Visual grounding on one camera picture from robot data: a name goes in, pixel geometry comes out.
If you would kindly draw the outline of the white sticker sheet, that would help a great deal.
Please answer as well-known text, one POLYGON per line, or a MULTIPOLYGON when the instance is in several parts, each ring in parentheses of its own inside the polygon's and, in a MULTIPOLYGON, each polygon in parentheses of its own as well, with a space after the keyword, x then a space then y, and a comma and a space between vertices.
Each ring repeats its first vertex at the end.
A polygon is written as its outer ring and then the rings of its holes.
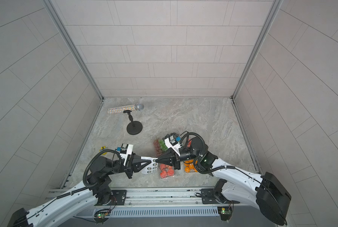
POLYGON ((142 174, 152 174, 158 170, 157 158, 152 157, 141 157, 141 170, 142 174))

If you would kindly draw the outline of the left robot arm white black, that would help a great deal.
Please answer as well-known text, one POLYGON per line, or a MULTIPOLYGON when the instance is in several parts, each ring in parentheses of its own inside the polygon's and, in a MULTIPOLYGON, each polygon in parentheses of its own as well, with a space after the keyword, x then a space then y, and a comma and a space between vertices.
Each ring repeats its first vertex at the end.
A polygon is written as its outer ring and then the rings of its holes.
POLYGON ((57 227, 84 209, 94 205, 116 202, 109 187, 111 175, 125 173, 132 178, 154 163, 154 158, 140 157, 131 148, 102 149, 89 162, 83 179, 66 193, 26 211, 14 212, 9 227, 57 227))

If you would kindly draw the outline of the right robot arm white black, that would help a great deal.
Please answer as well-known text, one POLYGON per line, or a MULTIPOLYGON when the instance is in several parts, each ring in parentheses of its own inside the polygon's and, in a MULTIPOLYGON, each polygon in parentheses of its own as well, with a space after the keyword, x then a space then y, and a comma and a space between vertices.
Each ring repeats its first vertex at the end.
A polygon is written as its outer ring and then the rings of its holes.
POLYGON ((291 195, 269 172, 255 174, 233 166, 208 150, 204 139, 195 132, 187 132, 180 140, 168 137, 168 148, 155 161, 180 169, 180 163, 191 160, 198 173, 219 179, 217 200, 238 201, 252 206, 273 223, 287 225, 291 195))

